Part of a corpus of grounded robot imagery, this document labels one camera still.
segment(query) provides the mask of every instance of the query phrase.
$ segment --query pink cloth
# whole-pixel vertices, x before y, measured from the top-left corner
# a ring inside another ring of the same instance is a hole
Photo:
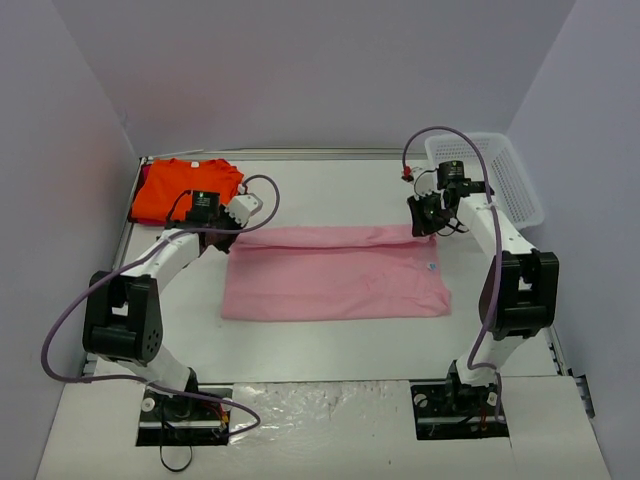
[[[308,321],[450,313],[436,239],[410,226],[291,227],[245,233],[231,249],[222,317]]]

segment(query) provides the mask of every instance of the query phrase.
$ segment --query white wall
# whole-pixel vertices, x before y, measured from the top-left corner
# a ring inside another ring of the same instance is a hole
[[[574,0],[54,0],[140,154],[505,131]]]
[[[616,479],[640,475],[640,2],[578,0],[508,135],[560,258],[556,326]]]
[[[0,477],[21,480],[62,391],[40,368],[42,341],[109,267],[136,160],[49,0],[0,2],[0,64]],[[82,316],[56,342],[61,372],[79,372]]]

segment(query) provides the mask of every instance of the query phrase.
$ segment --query white plastic basket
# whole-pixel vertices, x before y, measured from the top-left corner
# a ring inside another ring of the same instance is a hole
[[[500,208],[511,223],[521,230],[540,225],[544,213],[531,186],[520,157],[507,137],[501,133],[470,133],[478,146],[489,173],[489,184],[496,193]],[[436,135],[426,139],[427,157],[433,166],[450,160],[464,162],[465,173],[472,180],[482,180],[480,161],[471,147],[457,135]]]

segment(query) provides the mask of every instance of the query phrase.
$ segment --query purple wire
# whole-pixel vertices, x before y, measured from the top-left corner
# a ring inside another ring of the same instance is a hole
[[[501,421],[499,418],[500,406],[502,403],[502,377],[500,376],[500,372],[498,372],[497,367],[492,363],[489,363],[489,362],[480,362],[475,364],[473,363],[474,359],[476,358],[476,355],[478,354],[478,350],[480,349],[480,345],[482,344],[482,341],[484,340],[485,335],[487,334],[487,332],[489,332],[489,329],[493,326],[493,323],[495,321],[496,308],[498,306],[498,293],[500,290],[500,279],[502,276],[502,234],[500,232],[500,223],[498,221],[498,211],[491,203],[491,187],[489,186],[489,174],[487,172],[487,164],[484,161],[484,157],[482,156],[482,153],[480,152],[476,144],[473,143],[473,141],[464,133],[462,133],[460,130],[439,125],[434,127],[423,128],[422,130],[417,131],[411,136],[411,138],[409,138],[409,140],[407,140],[407,143],[404,146],[404,150],[402,151],[402,168],[404,169],[407,166],[407,152],[409,151],[409,146],[411,145],[411,142],[413,142],[418,136],[434,130],[445,130],[447,132],[451,132],[459,136],[460,138],[462,138],[472,148],[473,152],[476,154],[476,156],[478,157],[478,160],[480,161],[480,167],[482,167],[482,176],[484,178],[485,195],[487,197],[487,204],[490,205],[491,215],[493,217],[493,227],[494,227],[495,236],[496,236],[496,265],[495,265],[495,274],[493,276],[491,300],[489,301],[489,309],[487,310],[486,316],[482,320],[482,328],[480,329],[480,333],[478,334],[478,337],[476,338],[476,341],[474,342],[473,347],[471,347],[471,352],[469,353],[469,358],[467,359],[467,368],[469,370],[476,370],[478,368],[490,368],[495,372],[496,389],[497,389],[497,397],[498,397],[496,400],[495,418],[497,422],[500,422]]]
[[[49,377],[51,377],[52,379],[57,380],[59,382],[64,382],[64,383],[93,383],[93,382],[102,382],[102,381],[105,381],[105,380],[133,380],[134,382],[140,382],[140,383],[148,384],[150,387],[154,388],[155,390],[159,390],[161,392],[165,392],[165,393],[168,393],[168,394],[171,394],[171,395],[179,395],[179,396],[182,396],[182,397],[193,398],[195,400],[201,400],[201,401],[211,402],[211,403],[222,403],[224,405],[228,405],[230,407],[234,407],[234,408],[237,408],[239,410],[242,410],[242,411],[248,413],[249,415],[251,415],[255,419],[255,422],[252,423],[251,425],[248,425],[246,427],[240,428],[238,430],[234,430],[233,432],[230,432],[228,434],[228,436],[238,435],[240,433],[247,432],[247,431],[252,430],[252,429],[256,428],[257,426],[259,426],[260,423],[261,423],[260,416],[255,411],[253,411],[252,409],[250,409],[249,407],[247,407],[245,405],[242,405],[240,403],[236,403],[236,402],[234,402],[232,400],[226,400],[226,399],[223,399],[223,398],[215,398],[215,399],[213,399],[212,397],[210,397],[208,395],[202,395],[202,394],[198,394],[198,393],[182,392],[182,391],[179,391],[179,390],[174,390],[174,389],[171,389],[171,388],[163,387],[161,385],[156,385],[153,382],[148,382],[146,378],[140,377],[140,376],[137,376],[137,375],[114,374],[114,375],[101,375],[99,377],[67,377],[65,375],[60,375],[60,374],[54,372],[53,369],[51,368],[51,365],[49,364],[49,348],[51,347],[51,343],[53,342],[53,339],[54,339],[56,333],[58,332],[58,330],[60,329],[62,324],[67,320],[67,318],[69,318],[71,313],[76,308],[78,308],[78,306],[84,300],[86,300],[87,297],[89,297],[93,292],[95,292],[96,290],[101,288],[103,285],[105,285],[107,282],[111,281],[112,279],[114,279],[118,275],[123,274],[127,270],[131,270],[132,268],[135,268],[135,267],[137,267],[139,265],[142,265],[143,263],[146,263],[151,258],[153,258],[155,255],[157,255],[172,240],[175,240],[176,238],[181,237],[183,235],[188,235],[190,233],[217,233],[217,234],[234,234],[234,235],[235,234],[239,234],[239,233],[248,233],[248,232],[253,232],[255,230],[258,230],[259,228],[262,228],[267,223],[269,223],[273,219],[273,217],[276,215],[276,213],[278,212],[278,208],[280,207],[280,190],[278,189],[278,185],[276,185],[276,182],[274,182],[271,177],[269,177],[267,175],[262,175],[262,174],[252,175],[252,176],[246,178],[242,182],[242,184],[246,186],[251,180],[255,180],[255,179],[263,179],[263,180],[266,180],[267,182],[269,182],[273,186],[273,189],[274,189],[275,194],[276,194],[276,200],[275,200],[275,204],[273,206],[273,210],[271,211],[271,213],[269,214],[269,216],[267,218],[265,218],[262,222],[258,223],[257,225],[254,225],[253,227],[243,228],[241,230],[222,230],[222,229],[219,229],[219,228],[189,228],[189,229],[181,230],[179,232],[174,233],[173,235],[170,235],[165,240],[160,242],[158,245],[156,245],[156,247],[153,250],[151,250],[144,257],[142,257],[142,258],[140,258],[140,259],[136,260],[135,262],[132,262],[132,263],[130,263],[128,265],[124,265],[124,266],[122,266],[122,267],[120,267],[120,268],[118,268],[116,270],[113,270],[112,272],[110,272],[109,274],[107,274],[106,276],[104,276],[103,278],[98,280],[96,283],[94,283],[89,288],[87,288],[75,300],[73,300],[71,302],[71,304],[58,317],[56,322],[51,327],[51,330],[49,330],[49,333],[45,337],[44,343],[42,344],[42,350],[40,351],[40,364],[42,365],[42,369],[45,371],[45,373]]]

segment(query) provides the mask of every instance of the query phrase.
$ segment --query purple cable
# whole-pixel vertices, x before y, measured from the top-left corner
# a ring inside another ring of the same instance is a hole
[[[105,380],[133,380],[134,382],[140,382],[140,383],[148,384],[149,386],[153,387],[156,390],[159,390],[159,391],[165,392],[165,393],[169,393],[171,395],[179,395],[179,396],[182,396],[182,397],[193,398],[193,399],[201,400],[201,401],[205,401],[205,402],[222,403],[222,404],[228,405],[230,407],[235,407],[235,408],[238,408],[239,410],[242,410],[242,411],[248,413],[249,415],[251,415],[256,420],[251,425],[248,425],[246,427],[243,427],[243,428],[240,428],[238,430],[234,430],[233,432],[230,432],[228,434],[228,436],[238,435],[240,433],[247,432],[249,430],[252,430],[252,429],[256,428],[258,425],[260,425],[260,422],[261,422],[260,416],[255,411],[253,411],[249,407],[246,407],[246,406],[244,406],[244,405],[242,405],[240,403],[236,403],[236,402],[234,402],[232,400],[225,400],[223,398],[215,398],[215,399],[213,399],[212,397],[207,396],[207,395],[174,390],[174,389],[171,389],[171,388],[163,387],[161,385],[156,385],[155,383],[152,383],[152,382],[149,383],[146,378],[143,378],[143,377],[140,377],[140,376],[137,376],[137,375],[115,374],[115,375],[101,375],[99,377],[67,377],[67,376],[60,375],[60,374],[54,372],[53,369],[51,368],[51,365],[49,364],[49,348],[51,347],[51,343],[53,342],[53,338],[55,337],[56,333],[58,332],[58,330],[60,329],[62,324],[67,320],[69,315],[71,315],[71,313],[78,307],[78,305],[80,305],[93,292],[98,290],[100,287],[102,287],[107,282],[111,281],[113,278],[117,277],[118,275],[121,275],[122,273],[126,272],[127,270],[130,270],[130,269],[132,269],[134,267],[142,265],[143,263],[145,263],[148,260],[150,260],[151,258],[153,258],[153,256],[158,254],[172,240],[175,240],[178,237],[181,237],[183,235],[187,235],[187,234],[190,234],[190,233],[217,233],[217,234],[234,234],[235,235],[235,234],[239,234],[239,233],[253,232],[255,230],[258,230],[259,228],[264,227],[267,223],[269,223],[273,219],[273,217],[276,215],[276,213],[278,212],[278,208],[280,207],[280,190],[278,189],[278,185],[276,185],[276,182],[274,182],[271,177],[269,177],[267,175],[262,175],[262,174],[252,175],[252,176],[248,177],[247,179],[245,179],[242,182],[242,184],[246,186],[251,180],[255,180],[255,179],[263,179],[263,180],[266,180],[267,182],[269,182],[273,186],[273,189],[274,189],[275,194],[276,194],[276,200],[275,200],[275,204],[273,206],[273,210],[271,211],[271,213],[269,214],[269,216],[267,218],[265,218],[262,222],[258,223],[257,225],[254,225],[253,227],[243,228],[241,230],[222,230],[222,229],[218,229],[218,228],[189,228],[189,229],[181,230],[179,232],[174,233],[173,235],[170,235],[164,241],[162,241],[161,243],[156,245],[156,247],[153,250],[151,250],[144,257],[142,257],[142,258],[140,258],[140,259],[136,260],[135,262],[132,262],[132,263],[130,263],[128,265],[124,265],[124,266],[118,268],[118,269],[112,271],[111,273],[109,273],[108,275],[104,276],[100,280],[98,280],[96,283],[94,283],[89,288],[87,288],[75,300],[73,300],[71,302],[71,304],[58,317],[56,322],[51,327],[51,330],[49,330],[49,333],[45,337],[44,343],[42,345],[42,350],[40,352],[40,364],[42,365],[42,369],[45,371],[45,373],[49,377],[51,377],[52,379],[57,380],[59,382],[64,382],[64,383],[93,383],[93,382],[102,382],[102,381],[105,381]]]
[[[487,172],[487,164],[484,161],[484,157],[482,153],[478,149],[475,143],[462,133],[460,130],[456,130],[455,128],[445,127],[445,126],[435,126],[435,127],[427,127],[422,130],[414,133],[407,143],[404,146],[404,150],[402,151],[402,168],[405,169],[407,166],[407,152],[409,150],[409,146],[411,142],[413,142],[419,135],[423,133],[431,132],[433,130],[444,130],[447,132],[451,132],[460,138],[462,138],[465,142],[469,144],[472,148],[473,152],[478,157],[480,161],[480,167],[482,167],[482,177],[484,178],[484,186],[485,186],[485,195],[487,197],[487,204],[490,205],[491,215],[493,217],[493,227],[496,235],[496,265],[495,265],[495,275],[493,276],[493,287],[491,291],[491,300],[489,301],[489,309],[487,310],[487,315],[482,320],[482,328],[480,329],[480,333],[476,338],[476,341],[471,348],[471,352],[469,353],[469,358],[467,359],[467,368],[469,370],[476,370],[478,368],[490,368],[496,374],[496,388],[497,388],[497,400],[496,400],[496,408],[495,408],[495,418],[497,422],[501,422],[500,416],[500,406],[502,403],[502,377],[500,376],[500,372],[498,372],[497,367],[488,362],[480,362],[474,364],[473,361],[478,354],[478,350],[480,349],[480,345],[484,340],[485,335],[489,331],[489,329],[493,326],[496,315],[496,307],[498,306],[498,293],[500,290],[500,278],[502,276],[502,234],[500,233],[500,223],[498,221],[498,211],[491,204],[491,187],[489,186],[489,174]]]

